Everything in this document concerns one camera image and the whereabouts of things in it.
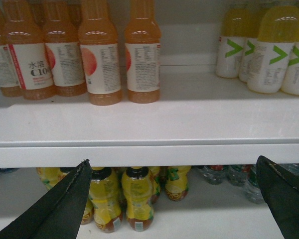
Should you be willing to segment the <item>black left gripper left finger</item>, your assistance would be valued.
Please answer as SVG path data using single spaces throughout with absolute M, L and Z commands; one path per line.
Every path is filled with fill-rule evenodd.
M 23 214 L 0 239 L 75 239 L 88 198 L 92 168 L 82 161 Z

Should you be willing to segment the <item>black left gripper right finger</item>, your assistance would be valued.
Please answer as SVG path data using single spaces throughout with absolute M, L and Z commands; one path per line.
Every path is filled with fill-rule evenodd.
M 299 177 L 260 155 L 256 178 L 283 237 L 299 239 Z

